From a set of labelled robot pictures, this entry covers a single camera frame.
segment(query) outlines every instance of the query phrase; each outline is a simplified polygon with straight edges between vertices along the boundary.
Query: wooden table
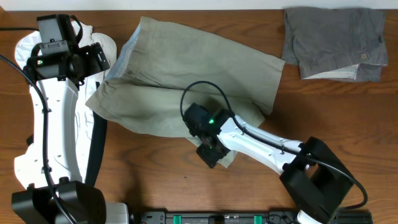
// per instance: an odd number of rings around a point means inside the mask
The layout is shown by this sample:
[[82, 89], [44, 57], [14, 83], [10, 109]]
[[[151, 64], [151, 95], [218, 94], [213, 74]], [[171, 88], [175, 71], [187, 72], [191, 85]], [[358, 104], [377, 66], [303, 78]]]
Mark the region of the wooden table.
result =
[[[212, 32], [276, 57], [284, 42], [282, 11], [5, 12], [0, 26], [37, 27], [37, 16], [55, 13], [74, 14], [95, 32], [109, 35], [118, 52], [141, 16]], [[0, 54], [14, 60], [17, 41], [28, 33], [1, 32]], [[390, 63], [382, 70], [382, 82], [300, 80], [299, 68], [286, 65], [274, 111], [261, 126], [290, 139], [324, 140], [365, 186], [365, 208], [377, 224], [398, 222], [398, 11], [387, 12], [384, 37]], [[33, 109], [24, 79], [2, 62], [0, 71], [0, 222], [21, 223], [11, 210], [11, 194], [23, 190], [13, 160], [27, 149]], [[136, 134], [112, 122], [96, 187], [107, 201], [127, 202], [135, 212], [295, 206], [278, 175], [248, 156], [239, 154], [228, 169], [209, 169], [185, 139]], [[343, 205], [361, 200], [353, 187]]]

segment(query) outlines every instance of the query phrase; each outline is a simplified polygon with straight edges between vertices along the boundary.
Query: wooden surface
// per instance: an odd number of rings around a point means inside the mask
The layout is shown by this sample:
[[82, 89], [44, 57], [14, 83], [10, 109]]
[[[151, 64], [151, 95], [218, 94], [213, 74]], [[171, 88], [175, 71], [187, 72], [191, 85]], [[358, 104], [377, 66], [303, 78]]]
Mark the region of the wooden surface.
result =
[[[37, 27], [37, 16], [55, 12], [6, 12], [1, 27]], [[95, 32], [121, 47], [141, 16], [172, 21], [235, 40], [281, 57], [282, 11], [91, 11], [74, 14]], [[0, 54], [14, 60], [14, 48], [28, 31], [0, 33]], [[389, 66], [380, 83], [300, 80], [286, 65], [274, 112], [261, 128], [290, 139], [324, 140], [369, 194], [366, 209], [374, 222], [398, 222], [398, 11], [388, 11], [384, 37]], [[25, 153], [33, 133], [33, 109], [24, 79], [0, 63], [0, 223], [21, 223], [11, 210], [11, 194], [23, 190], [14, 175], [14, 158]], [[225, 169], [211, 170], [185, 139], [132, 133], [108, 123], [105, 153], [96, 187], [107, 201], [132, 209], [170, 211], [268, 210], [294, 203], [278, 175], [239, 154]], [[343, 205], [362, 200], [353, 187]]]

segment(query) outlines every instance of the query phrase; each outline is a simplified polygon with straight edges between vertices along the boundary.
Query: cable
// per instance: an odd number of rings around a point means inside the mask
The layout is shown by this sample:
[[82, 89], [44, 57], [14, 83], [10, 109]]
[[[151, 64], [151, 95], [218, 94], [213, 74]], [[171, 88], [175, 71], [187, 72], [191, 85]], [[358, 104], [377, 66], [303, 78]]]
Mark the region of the cable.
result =
[[49, 122], [49, 108], [47, 106], [47, 101], [43, 96], [43, 93], [39, 90], [37, 85], [30, 80], [30, 78], [22, 71], [16, 64], [14, 64], [12, 61], [8, 60], [6, 57], [3, 55], [0, 55], [0, 59], [9, 64], [11, 67], [15, 68], [25, 79], [26, 81], [34, 88], [34, 90], [37, 92], [42, 104], [43, 104], [43, 168], [44, 168], [44, 176], [47, 181], [47, 185], [49, 186], [51, 196], [54, 199], [55, 204], [57, 204], [57, 207], [59, 210], [62, 212], [62, 214], [67, 218], [69, 223], [71, 224], [77, 224], [76, 220], [72, 217], [72, 215], [67, 211], [67, 209], [61, 204], [60, 198], [57, 196], [55, 193], [55, 189], [53, 186], [53, 182], [50, 176], [49, 172], [49, 164], [47, 162], [48, 155], [47, 155], [47, 135], [48, 135], [48, 122]]
[[17, 30], [39, 31], [38, 28], [31, 28], [31, 27], [0, 27], [0, 31], [17, 31]]
[[242, 126], [239, 124], [239, 122], [236, 120], [235, 115], [234, 115], [234, 113], [233, 113], [233, 110], [232, 110], [232, 108], [231, 108], [231, 105], [229, 104], [229, 101], [228, 101], [228, 99], [227, 99], [225, 93], [222, 91], [222, 89], [221, 89], [220, 87], [218, 87], [216, 84], [214, 84], [214, 83], [212, 83], [212, 82], [208, 82], [208, 81], [197, 81], [197, 82], [192, 83], [192, 84], [189, 85], [188, 87], [186, 87], [186, 89], [185, 89], [184, 92], [182, 93], [181, 101], [180, 101], [180, 113], [181, 113], [182, 119], [183, 119], [182, 102], [183, 102], [183, 99], [184, 99], [185, 94], [187, 93], [187, 91], [188, 91], [189, 89], [191, 89], [191, 87], [193, 87], [194, 85], [197, 85], [197, 84], [201, 84], [201, 83], [205, 83], [205, 84], [212, 85], [212, 86], [214, 86], [215, 88], [217, 88], [218, 91], [220, 91], [220, 93], [221, 93], [221, 95], [223, 96], [223, 98], [224, 98], [224, 100], [225, 100], [225, 103], [226, 103], [226, 105], [227, 105], [227, 107], [228, 107], [229, 112], [232, 113], [232, 119], [233, 119], [233, 121], [235, 122], [236, 126], [237, 126], [244, 134], [247, 134], [248, 136], [252, 137], [253, 139], [255, 139], [255, 140], [259, 141], [259, 142], [262, 142], [262, 143], [264, 143], [264, 144], [268, 144], [268, 145], [274, 146], [274, 147], [280, 149], [282, 152], [287, 152], [287, 153], [289, 153], [289, 154], [293, 154], [293, 155], [295, 155], [295, 156], [297, 156], [297, 157], [300, 157], [300, 158], [302, 158], [302, 159], [306, 159], [307, 161], [315, 162], [315, 163], [318, 163], [318, 164], [323, 165], [323, 166], [325, 166], [325, 167], [331, 168], [331, 169], [333, 169], [333, 170], [339, 172], [339, 173], [342, 174], [343, 176], [345, 176], [349, 181], [351, 181], [351, 182], [354, 183], [355, 185], [357, 185], [358, 188], [361, 190], [361, 192], [362, 192], [362, 194], [363, 194], [363, 201], [362, 201], [361, 203], [357, 204], [357, 205], [351, 205], [351, 206], [347, 206], [347, 207], [341, 207], [341, 208], [339, 208], [339, 210], [351, 210], [351, 209], [355, 209], [355, 208], [361, 208], [361, 207], [363, 207], [364, 205], [366, 205], [366, 203], [368, 202], [368, 193], [366, 192], [366, 190], [365, 190], [365, 188], [362, 186], [362, 184], [359, 183], [359, 181], [357, 181], [354, 177], [352, 177], [352, 176], [346, 174], [344, 171], [342, 171], [342, 170], [340, 170], [340, 169], [338, 169], [338, 168], [336, 168], [336, 167], [334, 167], [334, 166], [332, 166], [332, 165], [330, 165], [330, 164], [327, 164], [327, 163], [325, 163], [325, 162], [319, 161], [318, 159], [315, 159], [315, 158], [312, 158], [312, 157], [309, 157], [309, 156], [306, 156], [306, 155], [302, 155], [302, 154], [300, 154], [299, 152], [293, 151], [293, 150], [288, 149], [288, 148], [286, 148], [286, 147], [280, 147], [280, 146], [275, 145], [275, 144], [273, 144], [273, 143], [271, 143], [271, 142], [267, 142], [267, 141], [265, 141], [265, 140], [263, 140], [263, 139], [257, 137], [256, 135], [250, 133], [249, 131], [247, 131], [247, 129], [244, 128], [244, 127], [242, 127]]

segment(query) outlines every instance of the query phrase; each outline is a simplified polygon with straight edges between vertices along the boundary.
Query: white backdrop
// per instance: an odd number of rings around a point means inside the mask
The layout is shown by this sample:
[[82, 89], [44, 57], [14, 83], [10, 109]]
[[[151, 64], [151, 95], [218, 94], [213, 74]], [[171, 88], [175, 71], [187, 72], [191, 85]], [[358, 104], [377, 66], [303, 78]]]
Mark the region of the white backdrop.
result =
[[293, 6], [398, 9], [398, 0], [0, 0], [6, 11], [284, 9]]

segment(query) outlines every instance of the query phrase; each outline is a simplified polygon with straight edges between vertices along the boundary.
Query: white cloth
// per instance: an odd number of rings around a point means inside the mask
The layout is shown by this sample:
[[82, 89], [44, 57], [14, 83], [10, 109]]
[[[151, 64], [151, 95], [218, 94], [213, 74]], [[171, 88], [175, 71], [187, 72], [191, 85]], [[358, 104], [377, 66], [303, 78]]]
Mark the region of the white cloth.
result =
[[[80, 27], [77, 22], [73, 21], [72, 26], [76, 33]], [[112, 38], [104, 34], [94, 33], [93, 27], [81, 23], [83, 28], [83, 37], [80, 40], [79, 47], [94, 44], [98, 42], [104, 51], [108, 63], [112, 67], [116, 62], [116, 43]], [[21, 68], [26, 65], [27, 59], [33, 47], [41, 43], [40, 32], [35, 31], [22, 38], [15, 49], [15, 60]], [[110, 69], [99, 72], [95, 75], [85, 78], [85, 84], [80, 87], [75, 110], [75, 137], [76, 137], [76, 155], [78, 157], [78, 165], [82, 180], [85, 181], [88, 156], [91, 146], [91, 135], [93, 134], [94, 117], [93, 111], [87, 107], [86, 101], [96, 91], [96, 82], [102, 82]]]

